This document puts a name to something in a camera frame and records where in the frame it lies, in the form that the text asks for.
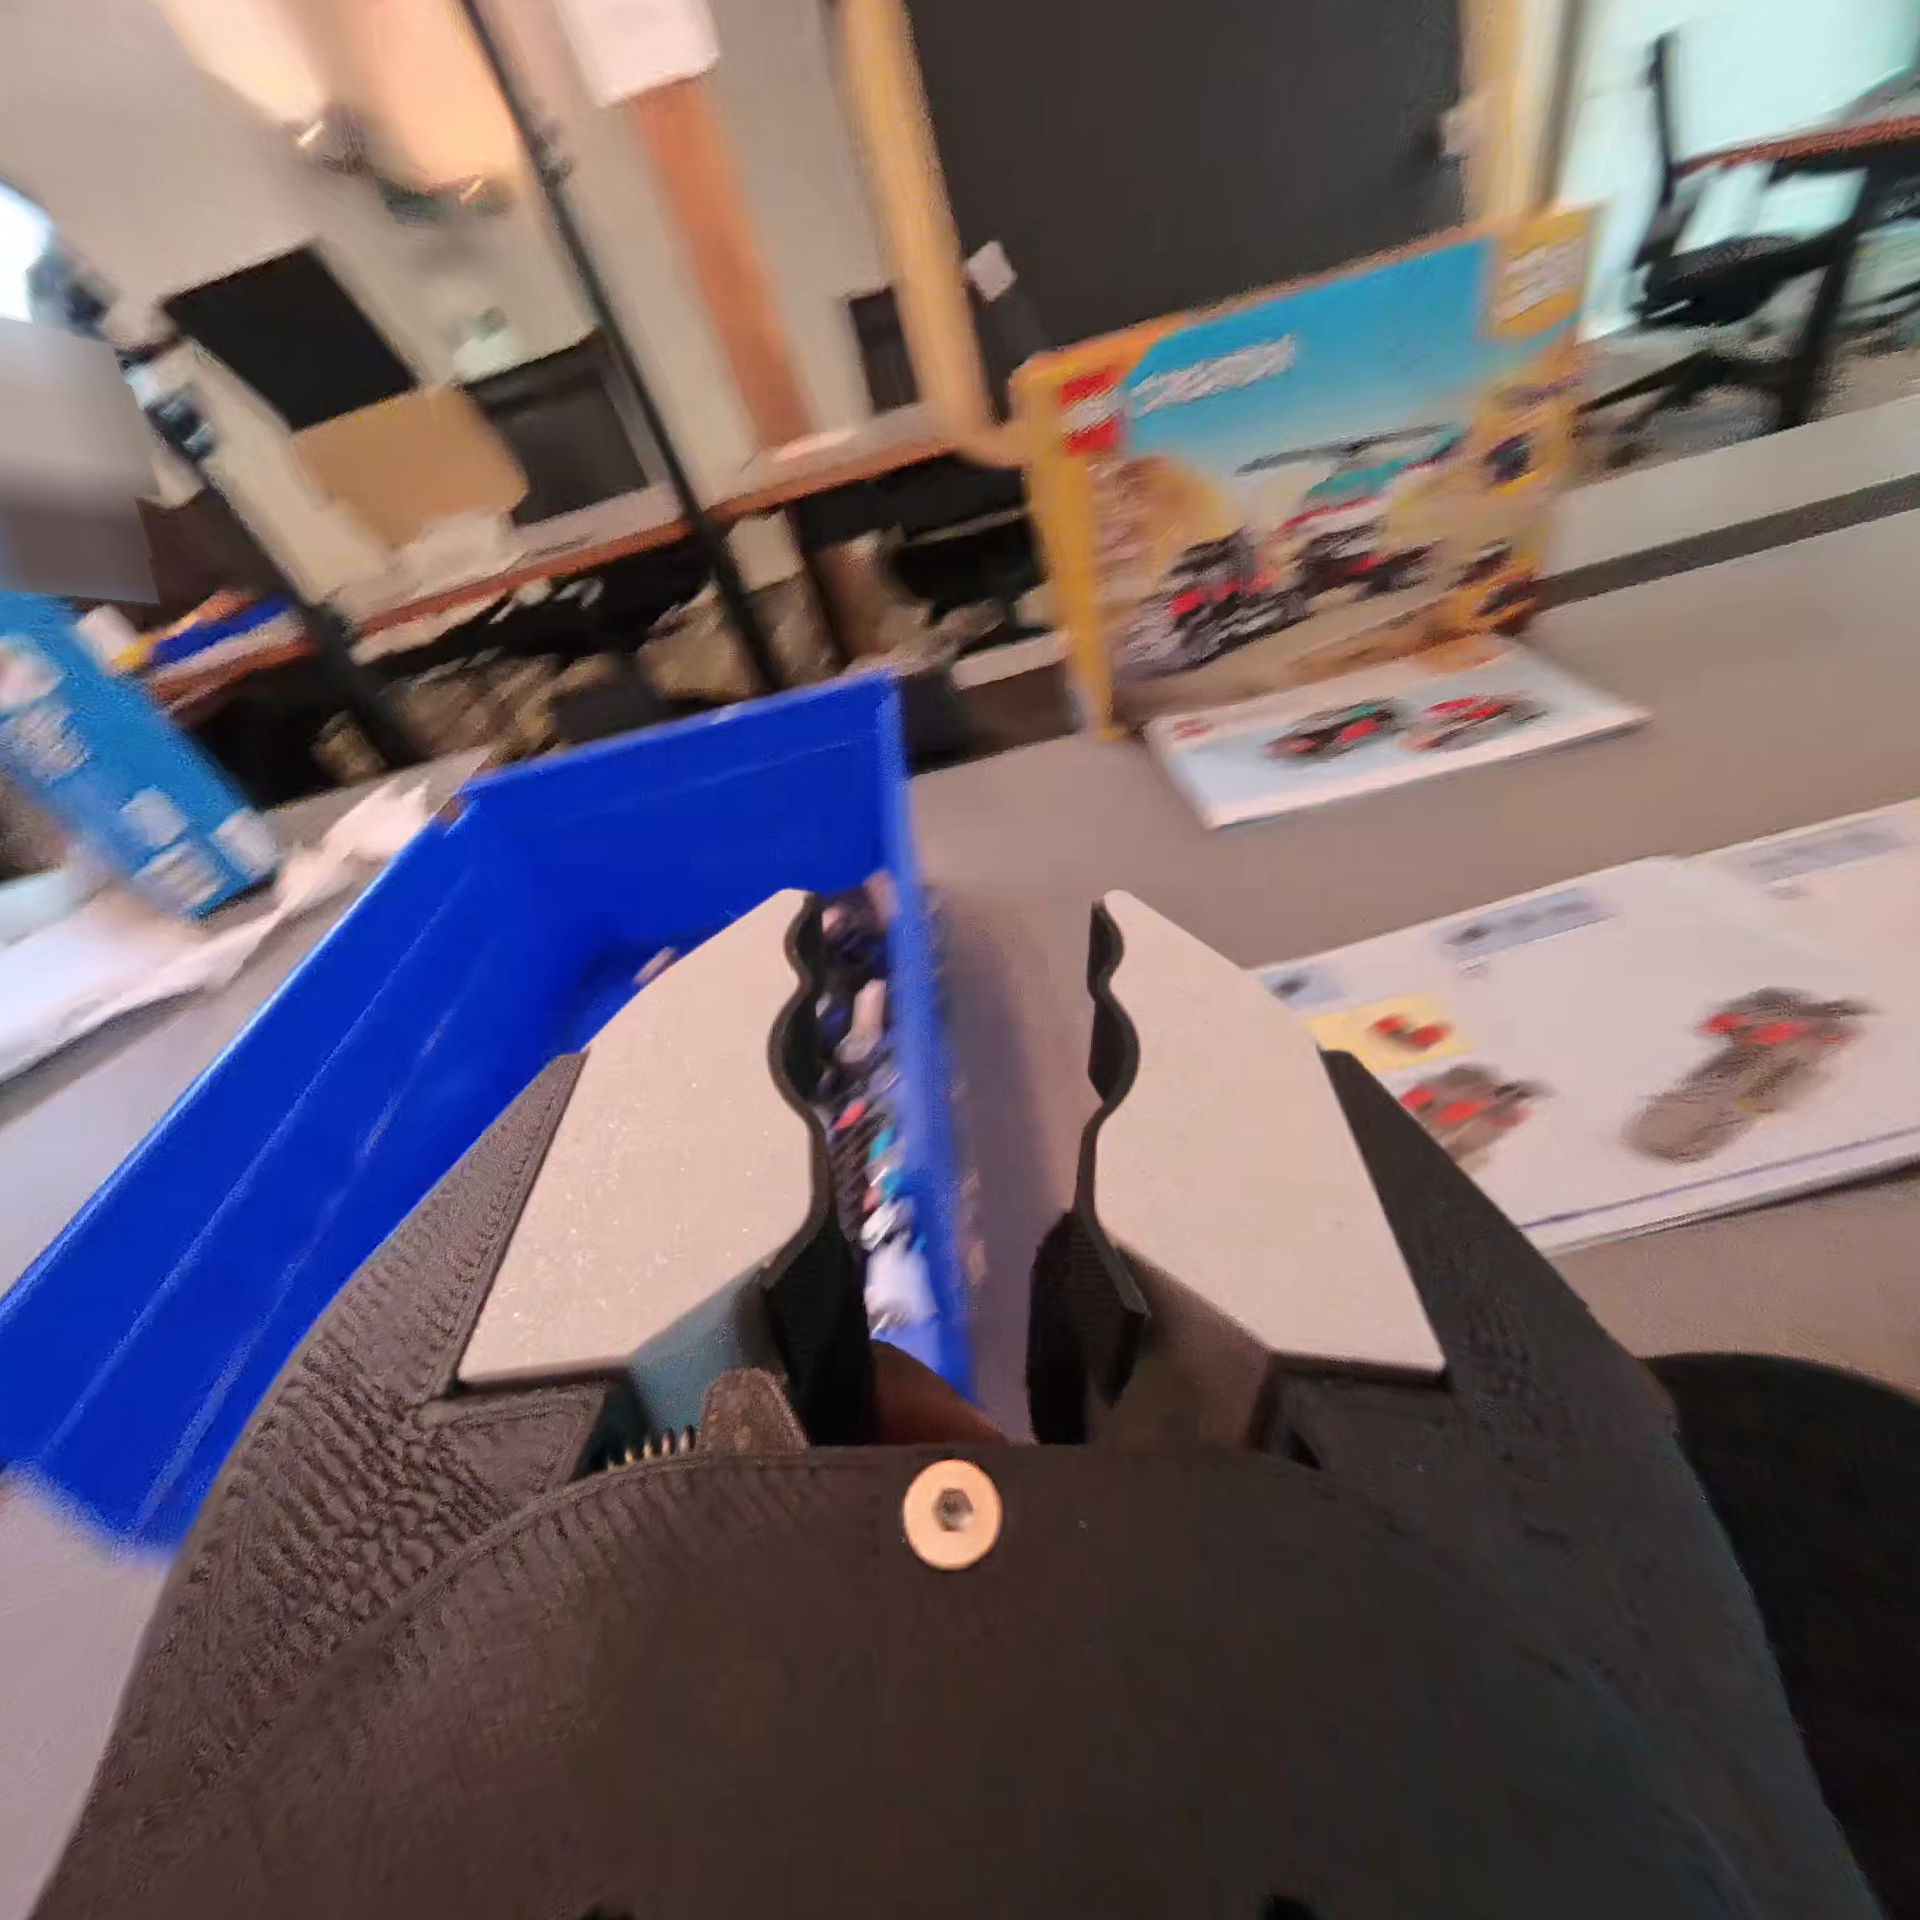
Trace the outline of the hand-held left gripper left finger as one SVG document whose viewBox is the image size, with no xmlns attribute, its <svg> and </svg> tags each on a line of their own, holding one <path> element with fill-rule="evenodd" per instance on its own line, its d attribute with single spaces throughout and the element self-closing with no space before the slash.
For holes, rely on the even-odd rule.
<svg viewBox="0 0 1920 1920">
<path fill-rule="evenodd" d="M 877 1432 L 874 1339 L 836 1210 L 816 998 L 826 906 L 773 893 L 585 1046 L 457 1360 L 457 1386 L 621 1389 L 641 1435 L 762 1370 L 809 1442 Z"/>
</svg>

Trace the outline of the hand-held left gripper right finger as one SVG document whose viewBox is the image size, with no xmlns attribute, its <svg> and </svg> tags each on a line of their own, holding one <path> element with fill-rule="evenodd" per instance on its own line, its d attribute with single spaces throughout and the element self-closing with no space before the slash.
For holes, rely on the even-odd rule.
<svg viewBox="0 0 1920 1920">
<path fill-rule="evenodd" d="M 1133 893 L 1089 923 L 1096 1111 L 1028 1292 L 1043 1442 L 1261 1442 L 1284 1383 L 1431 1388 L 1448 1358 L 1322 1046 Z"/>
</svg>

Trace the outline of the pile of toy bricks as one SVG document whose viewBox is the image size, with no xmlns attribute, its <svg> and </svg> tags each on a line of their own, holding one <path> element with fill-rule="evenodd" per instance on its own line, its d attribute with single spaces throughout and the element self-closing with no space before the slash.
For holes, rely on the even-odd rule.
<svg viewBox="0 0 1920 1920">
<path fill-rule="evenodd" d="M 856 1253 L 869 1330 L 906 1342 L 932 1327 L 937 1295 L 906 1168 L 891 919 L 893 892 L 880 874 L 823 900 L 811 1106 L 826 1126 L 833 1205 Z"/>
</svg>

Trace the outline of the blue plastic bin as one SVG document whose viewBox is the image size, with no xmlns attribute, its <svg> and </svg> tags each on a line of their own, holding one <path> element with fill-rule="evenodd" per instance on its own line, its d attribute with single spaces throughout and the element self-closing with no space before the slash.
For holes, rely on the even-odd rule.
<svg viewBox="0 0 1920 1920">
<path fill-rule="evenodd" d="M 971 1388 L 937 943 L 891 682 L 843 678 L 473 779 L 8 1292 L 3 1455 L 170 1551 L 300 1336 L 492 1119 L 780 890 L 893 887 L 897 1132 L 935 1330 Z"/>
</svg>

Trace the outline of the grey desk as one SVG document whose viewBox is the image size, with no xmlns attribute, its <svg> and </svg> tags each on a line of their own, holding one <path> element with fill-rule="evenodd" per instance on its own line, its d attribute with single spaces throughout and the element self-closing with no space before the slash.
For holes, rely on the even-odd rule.
<svg viewBox="0 0 1920 1920">
<path fill-rule="evenodd" d="M 1089 1106 L 1089 908 L 1124 890 L 1244 964 L 1355 943 L 1637 858 L 1915 800 L 1915 471 L 1581 566 L 1543 652 L 1644 731 L 1241 831 L 1202 829 L 1132 749 L 1060 735 L 917 781 L 947 900 L 949 1034 L 979 1174 L 977 1386 L 1025 1432 L 1027 1275 Z M 290 962 L 4 1094 L 15 1280 Z M 1915 1172 L 1575 1253 L 1635 1352 L 1779 1352 L 1915 1395 Z M 4 1478 L 4 1916 L 31 1916 L 87 1799 L 165 1580 Z"/>
</svg>

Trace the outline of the person's left hand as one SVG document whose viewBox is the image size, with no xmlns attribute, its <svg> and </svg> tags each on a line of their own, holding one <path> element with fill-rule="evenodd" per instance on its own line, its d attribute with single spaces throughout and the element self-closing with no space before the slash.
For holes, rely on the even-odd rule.
<svg viewBox="0 0 1920 1920">
<path fill-rule="evenodd" d="M 1009 1435 L 922 1360 L 871 1343 L 874 1435 L 889 1450 L 985 1450 Z"/>
</svg>

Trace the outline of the open instruction booklet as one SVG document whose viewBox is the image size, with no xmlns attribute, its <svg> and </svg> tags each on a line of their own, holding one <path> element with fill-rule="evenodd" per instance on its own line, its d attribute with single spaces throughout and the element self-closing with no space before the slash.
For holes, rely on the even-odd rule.
<svg viewBox="0 0 1920 1920">
<path fill-rule="evenodd" d="M 1548 1254 L 1915 1166 L 1915 800 L 1258 979 Z"/>
</svg>

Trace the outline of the closed instruction booklet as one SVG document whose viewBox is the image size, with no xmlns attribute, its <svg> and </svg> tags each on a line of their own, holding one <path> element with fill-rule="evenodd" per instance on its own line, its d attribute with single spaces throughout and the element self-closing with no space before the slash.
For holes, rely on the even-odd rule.
<svg viewBox="0 0 1920 1920">
<path fill-rule="evenodd" d="M 1143 744 L 1202 828 L 1271 822 L 1644 728 L 1641 703 L 1503 637 L 1149 719 Z"/>
</svg>

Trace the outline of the crumpled white plastic bags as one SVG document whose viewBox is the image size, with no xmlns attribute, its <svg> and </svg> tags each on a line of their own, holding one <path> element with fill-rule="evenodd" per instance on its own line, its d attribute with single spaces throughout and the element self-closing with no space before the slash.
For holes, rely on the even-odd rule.
<svg viewBox="0 0 1920 1920">
<path fill-rule="evenodd" d="M 82 870 L 4 883 L 3 1080 L 111 1024 L 225 989 L 295 933 L 321 931 L 492 759 L 492 749 L 455 752 L 271 810 L 280 875 L 207 922 L 170 919 Z"/>
</svg>

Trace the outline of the wooden workbench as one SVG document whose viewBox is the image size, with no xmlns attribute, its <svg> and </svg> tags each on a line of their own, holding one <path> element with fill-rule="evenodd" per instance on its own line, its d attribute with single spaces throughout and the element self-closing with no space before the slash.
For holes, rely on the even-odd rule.
<svg viewBox="0 0 1920 1920">
<path fill-rule="evenodd" d="M 804 571 L 815 571 L 818 554 L 869 540 L 887 524 L 876 494 L 882 480 L 954 459 L 1013 471 L 1019 466 L 1013 434 L 1013 427 L 994 426 L 956 436 L 923 403 L 903 407 L 858 427 L 836 427 L 752 455 L 731 492 L 708 508 L 708 517 L 723 531 L 745 522 L 781 522 Z M 388 571 L 343 591 L 339 611 L 345 613 L 357 660 L 373 663 L 423 648 L 457 620 L 521 588 L 556 588 L 690 540 L 672 488 L 648 486 L 521 526 L 503 549 L 505 563 L 489 574 L 416 591 L 403 584 L 399 571 Z M 165 707 L 181 711 L 316 652 L 305 626 L 284 618 L 263 637 L 225 639 L 186 660 L 146 664 L 139 678 Z"/>
</svg>

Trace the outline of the tall blue carton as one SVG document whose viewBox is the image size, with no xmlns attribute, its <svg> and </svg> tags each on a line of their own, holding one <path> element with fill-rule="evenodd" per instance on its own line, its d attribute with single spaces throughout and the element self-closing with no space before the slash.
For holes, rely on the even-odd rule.
<svg viewBox="0 0 1920 1920">
<path fill-rule="evenodd" d="M 65 602 L 3 595 L 3 770 L 149 906 L 203 922 L 271 887 L 281 842 Z"/>
</svg>

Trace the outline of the yellow toy set box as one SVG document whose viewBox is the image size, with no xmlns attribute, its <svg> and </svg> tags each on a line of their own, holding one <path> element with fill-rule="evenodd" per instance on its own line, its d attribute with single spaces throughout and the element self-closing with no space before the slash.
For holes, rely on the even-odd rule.
<svg viewBox="0 0 1920 1920">
<path fill-rule="evenodd" d="M 1027 512 L 1080 723 L 1129 735 L 1523 635 L 1591 251 L 1593 211 L 1562 205 L 1025 362 Z"/>
</svg>

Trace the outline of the brown cardboard box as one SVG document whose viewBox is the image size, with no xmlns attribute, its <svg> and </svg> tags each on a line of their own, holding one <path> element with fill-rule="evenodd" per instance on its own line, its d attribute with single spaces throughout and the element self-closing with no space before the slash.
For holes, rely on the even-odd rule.
<svg viewBox="0 0 1920 1920">
<path fill-rule="evenodd" d="M 511 518 L 528 480 L 511 443 L 460 389 L 413 389 L 297 429 L 305 478 L 381 549 L 445 522 Z"/>
</svg>

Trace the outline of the black metal pole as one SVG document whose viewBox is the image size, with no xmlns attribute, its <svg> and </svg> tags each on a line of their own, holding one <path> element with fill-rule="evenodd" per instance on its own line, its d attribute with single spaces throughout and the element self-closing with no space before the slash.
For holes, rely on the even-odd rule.
<svg viewBox="0 0 1920 1920">
<path fill-rule="evenodd" d="M 611 287 L 600 271 L 591 237 L 570 195 L 570 163 L 561 140 L 543 119 L 537 119 L 536 103 L 521 83 L 521 74 L 517 71 L 513 54 L 496 37 L 487 7 L 480 2 L 460 2 L 457 10 L 464 16 L 479 54 L 492 75 L 493 91 L 513 122 L 517 142 L 532 164 L 544 214 L 559 236 L 561 251 L 565 254 L 570 274 L 578 284 L 593 326 L 608 347 L 621 391 L 637 408 L 642 436 L 653 448 L 667 492 L 679 506 L 679 517 L 684 518 L 692 543 L 708 563 L 719 599 L 723 602 L 728 621 L 752 664 L 754 684 L 760 691 L 784 691 L 789 688 L 789 678 L 739 570 L 730 535 L 708 514 L 692 486 L 690 474 L 682 459 L 682 448 L 677 446 L 657 403 L 633 340 L 616 314 Z"/>
</svg>

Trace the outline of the black monitor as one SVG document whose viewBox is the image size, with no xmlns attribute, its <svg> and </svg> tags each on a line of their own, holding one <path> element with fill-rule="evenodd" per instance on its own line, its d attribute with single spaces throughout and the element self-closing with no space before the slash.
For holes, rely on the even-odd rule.
<svg viewBox="0 0 1920 1920">
<path fill-rule="evenodd" d="M 316 247 L 183 287 L 159 311 L 295 434 L 421 386 Z"/>
</svg>

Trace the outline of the black office chair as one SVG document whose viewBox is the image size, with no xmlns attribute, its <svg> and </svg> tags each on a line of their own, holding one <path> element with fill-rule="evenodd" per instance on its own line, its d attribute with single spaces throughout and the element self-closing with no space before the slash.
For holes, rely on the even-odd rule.
<svg viewBox="0 0 1920 1920">
<path fill-rule="evenodd" d="M 1640 323 L 1644 330 L 1724 333 L 1754 319 L 1794 282 L 1819 277 L 1819 293 L 1835 294 L 1844 282 L 1847 232 L 1841 223 L 1810 236 L 1763 232 L 1687 251 L 1675 247 L 1671 232 L 1649 236 L 1635 261 L 1641 270 Z M 1706 392 L 1730 391 L 1771 399 L 1771 429 L 1802 426 L 1833 311 L 1833 303 L 1816 303 L 1793 352 L 1754 354 L 1707 343 L 1612 391 L 1587 396 L 1577 412 L 1593 415 L 1628 399 L 1647 399 L 1649 407 L 1635 421 L 1644 429 L 1653 419 L 1684 408 Z"/>
</svg>

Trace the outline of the black board with wooden back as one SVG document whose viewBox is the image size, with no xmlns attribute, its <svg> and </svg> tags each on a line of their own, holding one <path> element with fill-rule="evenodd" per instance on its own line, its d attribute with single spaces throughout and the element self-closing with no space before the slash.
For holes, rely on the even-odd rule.
<svg viewBox="0 0 1920 1920">
<path fill-rule="evenodd" d="M 935 436 L 1019 466 L 1045 347 L 1465 216 L 1456 2 L 845 2 L 833 45 Z"/>
</svg>

